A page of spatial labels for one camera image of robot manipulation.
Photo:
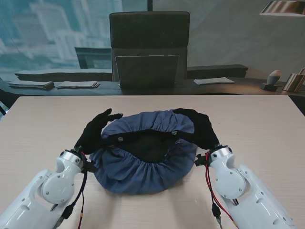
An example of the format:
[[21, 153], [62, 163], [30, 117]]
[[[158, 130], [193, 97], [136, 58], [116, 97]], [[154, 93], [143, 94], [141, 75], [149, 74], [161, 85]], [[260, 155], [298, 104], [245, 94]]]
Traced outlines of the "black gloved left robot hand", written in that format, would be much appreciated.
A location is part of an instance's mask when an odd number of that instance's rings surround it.
[[82, 135], [74, 145], [73, 149], [81, 150], [85, 155], [90, 155], [105, 146], [101, 137], [103, 128], [114, 120], [123, 117], [123, 114], [111, 114], [112, 109], [109, 108], [103, 113], [95, 116], [84, 128]]

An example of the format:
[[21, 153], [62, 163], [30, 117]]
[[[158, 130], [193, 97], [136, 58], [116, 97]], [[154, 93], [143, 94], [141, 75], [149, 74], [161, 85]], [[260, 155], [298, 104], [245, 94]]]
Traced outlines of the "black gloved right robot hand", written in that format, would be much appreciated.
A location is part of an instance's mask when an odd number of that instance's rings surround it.
[[178, 108], [173, 110], [176, 114], [187, 116], [193, 123], [194, 132], [187, 133], [176, 130], [176, 135], [185, 141], [197, 145], [201, 149], [212, 150], [220, 143], [212, 128], [208, 115], [199, 113], [193, 109]]

